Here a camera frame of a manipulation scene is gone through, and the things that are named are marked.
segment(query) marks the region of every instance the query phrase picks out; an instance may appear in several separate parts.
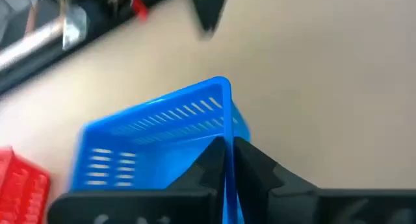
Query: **blue plastic basket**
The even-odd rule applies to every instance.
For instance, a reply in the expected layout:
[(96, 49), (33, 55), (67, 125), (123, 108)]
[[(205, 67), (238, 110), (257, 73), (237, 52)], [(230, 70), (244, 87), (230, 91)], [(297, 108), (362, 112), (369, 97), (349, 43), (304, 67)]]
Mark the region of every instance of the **blue plastic basket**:
[(163, 189), (215, 136), (227, 142), (228, 223), (237, 222), (233, 137), (250, 132), (224, 77), (194, 84), (86, 126), (71, 190)]

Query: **red part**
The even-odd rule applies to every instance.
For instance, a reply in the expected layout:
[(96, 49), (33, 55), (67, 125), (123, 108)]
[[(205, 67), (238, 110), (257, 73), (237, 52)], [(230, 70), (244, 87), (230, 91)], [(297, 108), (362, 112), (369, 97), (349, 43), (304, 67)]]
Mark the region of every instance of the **red part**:
[(148, 18), (148, 8), (145, 6), (142, 0), (133, 0), (132, 7), (140, 20), (144, 21)]
[(0, 149), (0, 223), (42, 224), (50, 183), (42, 168)]

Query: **white tabletop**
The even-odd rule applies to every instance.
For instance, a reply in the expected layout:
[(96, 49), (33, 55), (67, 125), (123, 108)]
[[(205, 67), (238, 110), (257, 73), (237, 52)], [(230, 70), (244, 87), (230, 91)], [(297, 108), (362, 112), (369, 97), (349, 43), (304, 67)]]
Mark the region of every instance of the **white tabletop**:
[(211, 40), (168, 0), (0, 101), (0, 145), (65, 191), (81, 126), (227, 76), (253, 143), (319, 186), (415, 188), (414, 0), (229, 0)]

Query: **silver metal pipe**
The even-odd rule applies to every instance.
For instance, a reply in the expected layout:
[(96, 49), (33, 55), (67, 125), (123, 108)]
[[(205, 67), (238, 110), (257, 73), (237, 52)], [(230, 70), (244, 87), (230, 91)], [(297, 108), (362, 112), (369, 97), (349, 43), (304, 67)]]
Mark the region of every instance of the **silver metal pipe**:
[(0, 71), (62, 36), (62, 22), (59, 17), (0, 51)]

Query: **plastic basket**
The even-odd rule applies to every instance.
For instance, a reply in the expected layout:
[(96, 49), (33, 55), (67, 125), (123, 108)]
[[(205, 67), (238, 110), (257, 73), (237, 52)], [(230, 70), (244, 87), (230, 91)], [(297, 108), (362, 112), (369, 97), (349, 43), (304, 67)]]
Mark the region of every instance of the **plastic basket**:
[(163, 189), (184, 173), (215, 136), (227, 144), (226, 204), (237, 222), (233, 137), (250, 132), (215, 77), (86, 126), (71, 190)]
[(43, 169), (0, 149), (0, 223), (41, 224), (49, 184)]

